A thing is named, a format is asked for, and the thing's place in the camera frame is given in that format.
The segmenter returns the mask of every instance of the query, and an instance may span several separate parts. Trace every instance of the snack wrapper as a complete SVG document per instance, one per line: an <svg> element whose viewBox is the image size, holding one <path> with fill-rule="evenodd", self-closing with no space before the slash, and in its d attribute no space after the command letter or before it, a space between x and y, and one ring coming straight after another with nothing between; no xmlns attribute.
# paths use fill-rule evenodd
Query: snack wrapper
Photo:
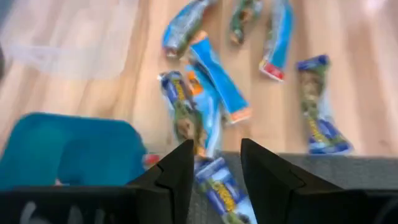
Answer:
<svg viewBox="0 0 398 224"><path fill-rule="evenodd" d="M256 224L249 196L241 190L222 157L195 170L195 181L225 224Z"/></svg>
<svg viewBox="0 0 398 224"><path fill-rule="evenodd" d="M162 74L162 90L179 143L194 140L196 155L214 158L221 149L220 98L206 76L187 65L187 85L180 72Z"/></svg>
<svg viewBox="0 0 398 224"><path fill-rule="evenodd" d="M342 153L351 144L335 128L326 91L327 55L297 63L300 76L302 111L310 133L308 143L312 154Z"/></svg>
<svg viewBox="0 0 398 224"><path fill-rule="evenodd" d="M235 44L242 44L244 40L244 28L247 23L255 21L262 10L261 0L238 0L239 3L232 15L230 22L230 38Z"/></svg>
<svg viewBox="0 0 398 224"><path fill-rule="evenodd" d="M205 10L217 0L194 0L185 6L167 26L163 48L168 58L180 58L199 30Z"/></svg>
<svg viewBox="0 0 398 224"><path fill-rule="evenodd" d="M293 30L293 9L289 0L275 0L270 19L270 31L264 44L264 56L259 70L269 77L282 81Z"/></svg>
<svg viewBox="0 0 398 224"><path fill-rule="evenodd" d="M190 63L201 68L221 97L226 118L230 123L248 119L251 109L232 79L223 69L204 31L190 46Z"/></svg>

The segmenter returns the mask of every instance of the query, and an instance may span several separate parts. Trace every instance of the light wood floor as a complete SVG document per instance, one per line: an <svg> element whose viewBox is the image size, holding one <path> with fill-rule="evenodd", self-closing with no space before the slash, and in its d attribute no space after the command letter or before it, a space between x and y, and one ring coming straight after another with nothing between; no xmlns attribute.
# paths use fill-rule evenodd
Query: light wood floor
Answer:
<svg viewBox="0 0 398 224"><path fill-rule="evenodd" d="M245 137L275 152L306 152L294 64L328 54L333 63L328 84L335 121L353 143L353 154L398 155L398 2L290 1L295 29L284 83L274 82L257 71L270 0L266 0L266 10L240 49L230 46L227 38L234 1L219 0L205 19L204 29L254 113L250 121L225 129L223 149L238 151L240 139ZM5 143L21 115L46 111L122 119L141 133L150 151L170 151L175 142L156 76L179 68L164 59L160 42L169 20L187 2L139 1L131 46L120 77L54 78L17 61L9 62L0 84L0 144Z"/></svg>

